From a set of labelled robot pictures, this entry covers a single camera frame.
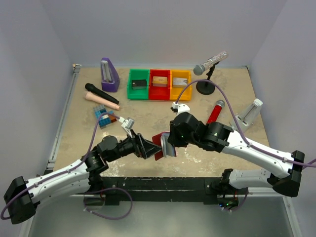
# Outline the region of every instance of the microphone stand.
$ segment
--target microphone stand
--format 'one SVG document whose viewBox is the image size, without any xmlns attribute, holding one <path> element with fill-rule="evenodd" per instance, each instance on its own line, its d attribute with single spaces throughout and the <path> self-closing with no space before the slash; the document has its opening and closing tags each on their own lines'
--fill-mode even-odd
<svg viewBox="0 0 316 237">
<path fill-rule="evenodd" d="M 206 73 L 207 75 L 207 80 L 210 80 L 211 79 L 211 76 L 213 74 L 213 71 L 215 70 L 215 66 L 219 64 L 219 62 L 215 63 L 213 65 L 213 67 L 211 67 L 208 71 L 208 73 Z M 215 86 L 211 83 L 208 83 L 208 82 L 203 82 L 203 81 L 199 81 L 197 83 L 197 91 L 199 93 L 201 93 L 202 95 L 210 95 L 214 92 L 215 90 Z"/>
</svg>

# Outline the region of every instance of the red microphone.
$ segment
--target red microphone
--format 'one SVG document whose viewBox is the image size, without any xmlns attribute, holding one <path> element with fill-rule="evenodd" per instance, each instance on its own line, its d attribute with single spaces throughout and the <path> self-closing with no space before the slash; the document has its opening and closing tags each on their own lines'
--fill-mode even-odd
<svg viewBox="0 0 316 237">
<path fill-rule="evenodd" d="M 208 121 L 206 124 L 210 124 L 211 122 L 216 122 L 222 108 L 224 108 L 225 102 L 224 100 L 218 100 L 216 102 L 216 105 L 211 113 L 211 116 L 208 118 Z"/>
</svg>

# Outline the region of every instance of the silver microphone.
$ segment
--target silver microphone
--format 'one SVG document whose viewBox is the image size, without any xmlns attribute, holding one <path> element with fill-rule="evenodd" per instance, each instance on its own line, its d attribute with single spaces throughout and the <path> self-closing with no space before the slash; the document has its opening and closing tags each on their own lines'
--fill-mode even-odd
<svg viewBox="0 0 316 237">
<path fill-rule="evenodd" d="M 214 66 L 215 63 L 218 63 L 220 61 L 223 61 L 225 58 L 228 57 L 228 53 L 226 51 L 221 52 L 217 54 L 214 57 L 211 57 L 210 59 L 207 59 L 206 62 L 200 65 L 196 65 L 193 69 L 193 72 L 195 75 L 200 76 L 202 75 L 206 70 L 210 69 Z"/>
</svg>

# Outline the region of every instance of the yellow bin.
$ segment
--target yellow bin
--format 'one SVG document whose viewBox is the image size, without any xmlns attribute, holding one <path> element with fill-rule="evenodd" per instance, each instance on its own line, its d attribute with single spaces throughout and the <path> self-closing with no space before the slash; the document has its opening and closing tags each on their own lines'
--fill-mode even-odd
<svg viewBox="0 0 316 237">
<path fill-rule="evenodd" d="M 191 72 L 181 70 L 170 70 L 170 100 L 176 100 L 182 88 L 172 87 L 173 78 L 187 78 L 188 84 L 191 82 Z M 181 95 L 180 100 L 189 101 L 192 96 L 192 85 L 190 85 Z"/>
</svg>

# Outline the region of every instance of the purple holder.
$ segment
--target purple holder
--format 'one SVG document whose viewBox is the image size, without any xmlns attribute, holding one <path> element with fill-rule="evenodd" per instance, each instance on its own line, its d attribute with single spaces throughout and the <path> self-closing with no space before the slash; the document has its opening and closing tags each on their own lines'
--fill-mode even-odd
<svg viewBox="0 0 316 237">
<path fill-rule="evenodd" d="M 110 70 L 110 74 L 111 74 L 111 79 L 112 81 L 106 81 L 104 80 L 104 75 L 102 72 L 102 65 L 101 65 L 101 86 L 102 86 L 102 90 L 103 91 L 108 91 L 108 92 L 117 92 L 118 88 L 119 88 L 119 75 L 115 69 L 115 67 L 113 66 L 112 62 L 109 60 L 109 58 L 102 58 L 101 61 L 107 61 L 108 62 L 108 66 L 109 66 L 109 70 Z"/>
</svg>

